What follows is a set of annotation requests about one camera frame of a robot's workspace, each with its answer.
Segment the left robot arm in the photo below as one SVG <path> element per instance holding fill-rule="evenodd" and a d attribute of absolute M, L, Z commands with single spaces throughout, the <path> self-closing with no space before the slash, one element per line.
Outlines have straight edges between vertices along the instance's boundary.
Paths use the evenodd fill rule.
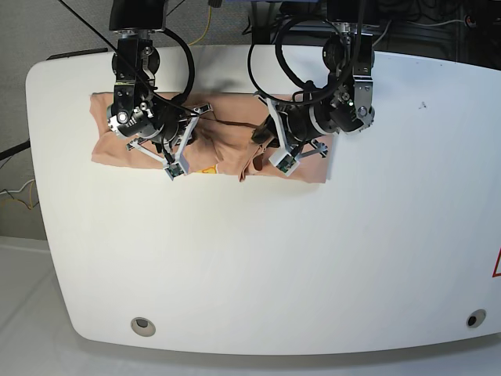
<path fill-rule="evenodd" d="M 266 135 L 272 137 L 272 147 L 278 152 L 277 163 L 291 163 L 307 157 L 305 146 L 313 154 L 325 157 L 328 148 L 319 138 L 337 132 L 362 131 L 373 123 L 372 105 L 374 49 L 371 34 L 363 30 L 366 2 L 350 7 L 341 18 L 306 13 L 287 16 L 274 41 L 276 61 L 298 90 L 290 99 L 280 99 L 267 93 L 254 78 L 253 53 L 247 54 L 247 73 L 258 98 L 266 103 L 269 115 L 263 128 L 256 131 L 253 141 L 260 143 Z M 304 81 L 294 73 L 283 53 L 283 41 L 291 29 L 308 21 L 319 21 L 331 30 L 322 49 L 322 61 L 328 75 L 323 87 Z"/>

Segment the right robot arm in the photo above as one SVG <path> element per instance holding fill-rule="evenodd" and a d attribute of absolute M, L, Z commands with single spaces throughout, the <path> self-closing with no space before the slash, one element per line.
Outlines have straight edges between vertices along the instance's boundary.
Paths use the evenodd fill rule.
<path fill-rule="evenodd" d="M 189 173 L 184 149 L 194 142 L 200 117 L 212 107 L 185 105 L 194 84 L 194 59 L 189 46 L 165 27 L 167 10 L 166 1 L 113 3 L 109 29 L 121 36 L 112 60 L 113 102 L 106 109 L 109 131 L 101 136 L 92 158 L 105 165 L 162 168 L 173 179 Z M 186 87 L 171 99 L 157 93 L 160 53 L 150 38 L 154 32 L 177 42 L 186 56 Z"/>

